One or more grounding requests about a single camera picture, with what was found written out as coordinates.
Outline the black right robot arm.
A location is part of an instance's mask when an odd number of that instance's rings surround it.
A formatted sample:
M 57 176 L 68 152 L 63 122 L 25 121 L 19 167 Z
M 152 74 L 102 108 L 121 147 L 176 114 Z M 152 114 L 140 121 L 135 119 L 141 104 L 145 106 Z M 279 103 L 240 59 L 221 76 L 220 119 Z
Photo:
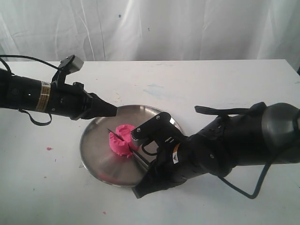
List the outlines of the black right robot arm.
M 236 166 L 262 165 L 254 192 L 247 194 L 255 199 L 271 165 L 300 161 L 300 111 L 293 105 L 260 102 L 250 108 L 196 106 L 195 111 L 215 119 L 191 136 L 180 132 L 167 112 L 132 130 L 135 146 L 144 149 L 151 142 L 157 144 L 155 159 L 133 187 L 137 198 L 207 173 L 226 182 Z

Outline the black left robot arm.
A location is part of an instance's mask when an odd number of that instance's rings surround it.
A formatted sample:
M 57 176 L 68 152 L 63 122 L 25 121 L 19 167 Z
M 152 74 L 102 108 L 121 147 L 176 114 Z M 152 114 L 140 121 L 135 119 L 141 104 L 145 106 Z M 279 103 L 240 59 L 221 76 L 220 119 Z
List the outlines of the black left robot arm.
M 114 117 L 117 107 L 88 93 L 79 82 L 48 83 L 17 76 L 1 69 L 0 106 L 18 111 L 34 111 L 89 120 L 96 117 Z

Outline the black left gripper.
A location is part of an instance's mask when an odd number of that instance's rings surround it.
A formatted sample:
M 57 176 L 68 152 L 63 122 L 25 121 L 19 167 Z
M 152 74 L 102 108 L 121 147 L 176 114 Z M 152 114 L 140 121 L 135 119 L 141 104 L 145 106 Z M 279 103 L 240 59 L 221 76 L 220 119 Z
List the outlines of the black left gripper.
M 82 83 L 61 86 L 52 83 L 48 112 L 78 120 L 85 117 L 114 117 L 117 107 L 102 100 L 95 93 L 87 93 Z

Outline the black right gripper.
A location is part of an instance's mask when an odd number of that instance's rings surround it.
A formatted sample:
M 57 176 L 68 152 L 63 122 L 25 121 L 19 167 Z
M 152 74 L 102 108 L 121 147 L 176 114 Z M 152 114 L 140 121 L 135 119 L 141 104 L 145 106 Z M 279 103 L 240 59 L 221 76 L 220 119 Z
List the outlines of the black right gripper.
M 141 181 L 132 188 L 137 199 L 148 194 L 168 190 L 199 176 L 196 155 L 186 145 L 174 138 L 158 144 L 158 155 Z

